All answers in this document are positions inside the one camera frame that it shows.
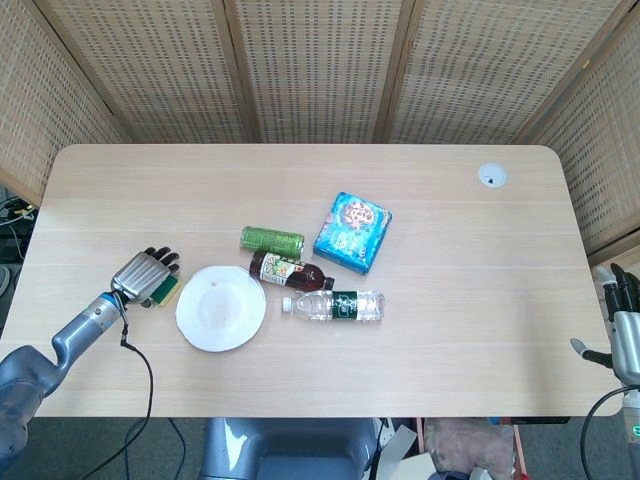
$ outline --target green sponge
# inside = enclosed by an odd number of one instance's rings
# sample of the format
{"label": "green sponge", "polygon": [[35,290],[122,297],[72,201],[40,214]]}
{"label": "green sponge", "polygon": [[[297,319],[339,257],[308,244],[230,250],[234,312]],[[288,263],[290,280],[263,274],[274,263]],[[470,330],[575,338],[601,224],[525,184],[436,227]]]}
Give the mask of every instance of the green sponge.
{"label": "green sponge", "polygon": [[169,275],[151,294],[151,299],[161,307],[164,307],[181,287],[182,283],[173,275]]}

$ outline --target paper plate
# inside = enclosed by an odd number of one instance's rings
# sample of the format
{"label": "paper plate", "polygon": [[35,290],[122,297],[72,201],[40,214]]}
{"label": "paper plate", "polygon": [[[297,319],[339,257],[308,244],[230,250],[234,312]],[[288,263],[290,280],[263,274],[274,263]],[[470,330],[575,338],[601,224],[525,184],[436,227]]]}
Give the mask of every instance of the paper plate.
{"label": "paper plate", "polygon": [[176,323],[196,348],[223,352],[258,331],[266,301],[262,286],[241,267],[207,267],[184,286]]}

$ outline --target gray floor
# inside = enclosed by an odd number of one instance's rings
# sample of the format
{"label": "gray floor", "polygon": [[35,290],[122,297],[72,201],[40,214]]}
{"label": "gray floor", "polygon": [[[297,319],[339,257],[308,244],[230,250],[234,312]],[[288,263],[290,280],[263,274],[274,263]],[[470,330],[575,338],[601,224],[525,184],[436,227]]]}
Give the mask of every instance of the gray floor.
{"label": "gray floor", "polygon": [[[77,479],[122,445],[134,419],[48,419],[30,424],[27,451],[6,475],[8,480]],[[196,479],[202,460],[205,420],[177,419],[187,443],[181,479]],[[581,419],[568,425],[522,426],[529,475],[534,480],[582,480],[578,440]],[[596,418],[589,435],[589,459],[598,480],[630,478],[622,418]],[[131,447],[130,472],[135,480],[173,479],[181,455],[179,439],[165,419],[154,419]],[[124,479],[119,458],[95,479]]]}

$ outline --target bottle cap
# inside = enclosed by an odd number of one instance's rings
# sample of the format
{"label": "bottle cap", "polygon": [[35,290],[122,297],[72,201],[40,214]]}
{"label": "bottle cap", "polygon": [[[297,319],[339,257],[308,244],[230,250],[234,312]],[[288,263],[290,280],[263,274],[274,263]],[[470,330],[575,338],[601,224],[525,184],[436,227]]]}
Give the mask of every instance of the bottle cap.
{"label": "bottle cap", "polygon": [[282,299],[282,311],[285,313],[290,313],[293,308],[293,302],[291,297],[284,297]]}

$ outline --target green cylinder container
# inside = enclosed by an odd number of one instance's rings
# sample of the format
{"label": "green cylinder container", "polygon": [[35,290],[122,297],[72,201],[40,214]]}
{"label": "green cylinder container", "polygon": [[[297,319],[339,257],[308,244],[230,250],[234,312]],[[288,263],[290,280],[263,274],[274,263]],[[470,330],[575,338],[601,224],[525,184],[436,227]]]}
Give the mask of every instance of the green cylinder container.
{"label": "green cylinder container", "polygon": [[240,245],[247,250],[264,250],[299,260],[304,248],[304,235],[267,228],[244,227]]}

